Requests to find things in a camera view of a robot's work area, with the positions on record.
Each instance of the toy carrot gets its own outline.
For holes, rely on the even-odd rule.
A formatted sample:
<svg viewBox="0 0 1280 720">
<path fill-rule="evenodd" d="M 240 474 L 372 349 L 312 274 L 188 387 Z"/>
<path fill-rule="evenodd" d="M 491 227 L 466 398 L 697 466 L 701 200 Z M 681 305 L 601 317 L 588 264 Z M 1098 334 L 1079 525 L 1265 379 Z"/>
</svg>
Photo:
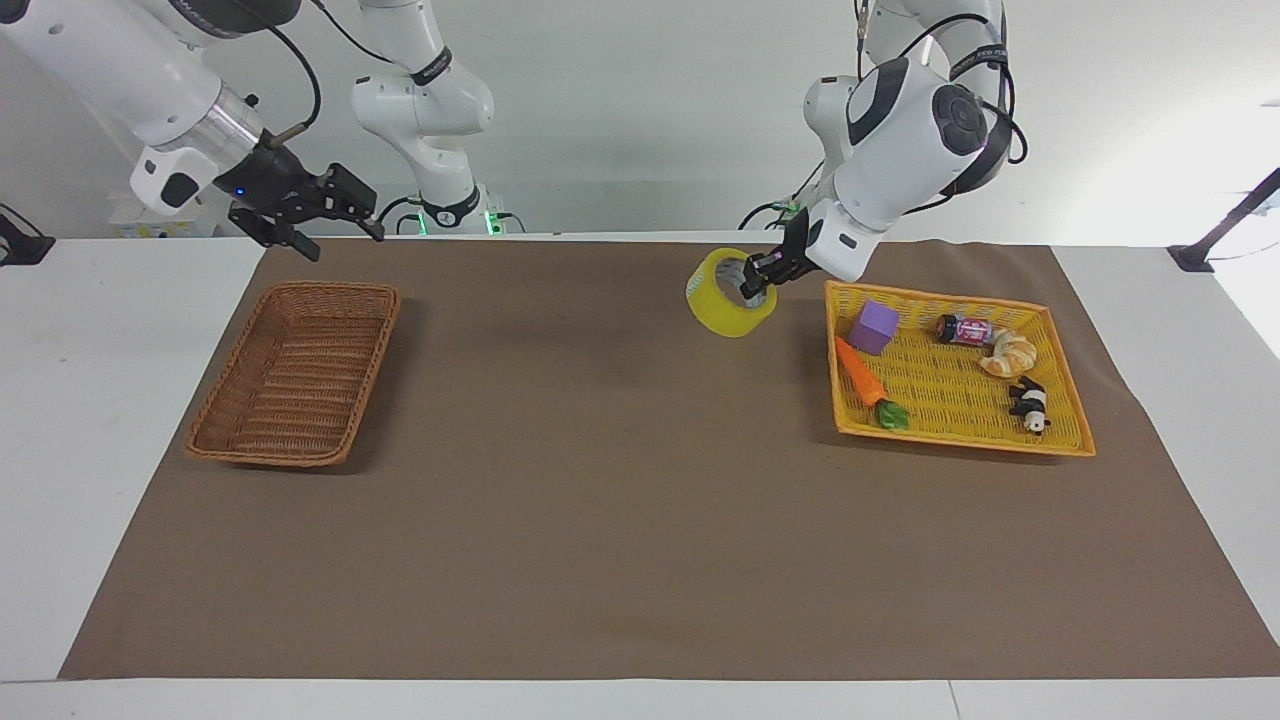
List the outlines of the toy carrot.
<svg viewBox="0 0 1280 720">
<path fill-rule="evenodd" d="M 901 405 L 888 398 L 884 386 L 876 377 L 876 373 L 863 363 L 858 351 L 844 338 L 836 338 L 836 355 L 840 365 L 845 369 L 849 379 L 854 383 L 858 400 L 867 407 L 876 410 L 876 421 L 886 430 L 905 430 L 909 415 Z"/>
</svg>

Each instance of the basket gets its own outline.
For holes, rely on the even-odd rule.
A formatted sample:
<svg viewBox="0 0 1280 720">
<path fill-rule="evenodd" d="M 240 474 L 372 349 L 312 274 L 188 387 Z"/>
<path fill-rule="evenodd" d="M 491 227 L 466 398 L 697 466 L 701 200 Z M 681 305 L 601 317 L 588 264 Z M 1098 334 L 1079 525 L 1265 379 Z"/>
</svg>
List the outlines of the basket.
<svg viewBox="0 0 1280 720">
<path fill-rule="evenodd" d="M 289 468 L 343 462 L 398 311 L 388 286 L 271 287 L 196 415 L 187 452 Z"/>
<path fill-rule="evenodd" d="M 854 392 L 836 357 L 836 337 L 846 337 L 867 300 L 899 311 L 897 334 L 879 356 L 861 354 L 891 400 L 911 414 L 910 429 L 886 430 Z M 841 433 L 900 441 L 983 447 L 1014 452 L 1092 457 L 1093 436 L 1062 343 L 1048 309 L 1029 302 L 934 295 L 892 287 L 826 283 L 827 354 L 836 428 Z M 978 366 L 988 351 L 937 341 L 940 315 L 983 318 L 1014 328 L 1036 345 L 1037 363 L 1027 375 L 1044 386 L 1052 425 L 1042 436 L 1010 415 L 1012 380 L 995 378 Z"/>
</svg>

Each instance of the brown wicker basket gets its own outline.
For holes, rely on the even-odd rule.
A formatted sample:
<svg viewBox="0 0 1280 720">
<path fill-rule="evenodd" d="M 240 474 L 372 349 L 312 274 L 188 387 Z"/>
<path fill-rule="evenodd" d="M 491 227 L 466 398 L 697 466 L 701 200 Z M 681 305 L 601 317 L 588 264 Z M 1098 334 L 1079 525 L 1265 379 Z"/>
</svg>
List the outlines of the brown wicker basket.
<svg viewBox="0 0 1280 720">
<path fill-rule="evenodd" d="M 292 282 L 259 300 L 187 436 L 193 457 L 319 468 L 347 460 L 399 293 Z"/>
</svg>

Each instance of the black stand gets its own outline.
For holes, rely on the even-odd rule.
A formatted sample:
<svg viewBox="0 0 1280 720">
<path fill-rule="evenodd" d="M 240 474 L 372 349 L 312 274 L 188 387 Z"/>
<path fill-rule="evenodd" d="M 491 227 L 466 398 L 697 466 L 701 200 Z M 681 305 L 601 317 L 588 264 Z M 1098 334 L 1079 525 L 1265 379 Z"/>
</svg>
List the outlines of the black stand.
<svg viewBox="0 0 1280 720">
<path fill-rule="evenodd" d="M 1254 210 L 1261 208 L 1277 190 L 1280 190 L 1280 168 L 1272 170 L 1267 176 L 1267 179 L 1262 181 L 1258 187 L 1254 187 L 1252 192 L 1244 196 L 1244 200 L 1228 213 L 1226 218 L 1201 238 L 1199 242 L 1196 245 L 1175 245 L 1169 249 L 1169 254 L 1174 256 L 1178 266 L 1188 273 L 1212 273 L 1213 266 L 1208 264 L 1208 251 L 1226 233 L 1231 232 L 1231 228 L 1240 224 L 1240 220 L 1248 218 Z"/>
<path fill-rule="evenodd" d="M 32 237 L 18 225 L 9 222 L 9 218 L 0 215 L 0 237 L 9 246 L 9 254 L 0 258 L 0 266 L 4 265 L 38 265 L 49 249 L 56 242 L 51 237 Z"/>
</svg>

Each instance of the white table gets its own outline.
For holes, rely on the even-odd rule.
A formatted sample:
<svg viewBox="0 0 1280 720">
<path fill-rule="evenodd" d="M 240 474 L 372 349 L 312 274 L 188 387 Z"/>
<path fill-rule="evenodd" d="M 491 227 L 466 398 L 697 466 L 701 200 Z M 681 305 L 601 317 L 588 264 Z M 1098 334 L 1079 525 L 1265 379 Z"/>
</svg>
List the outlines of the white table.
<svg viewBox="0 0 1280 720">
<path fill-rule="evenodd" d="M 1213 278 L 1185 275 L 1160 251 L 1056 252 L 1280 635 L 1280 468 L 1272 451 L 1280 438 L 1271 416 L 1280 407 L 1280 363 Z M 0 269 L 0 717 L 1280 716 L 1280 679 L 50 682 L 260 256 L 239 238 L 64 241 L 38 268 Z M 1147 313 L 1135 313 L 1140 307 Z M 1194 325 L 1197 342 L 1170 342 L 1178 323 Z M 1233 405 L 1257 421 L 1206 423 Z"/>
</svg>

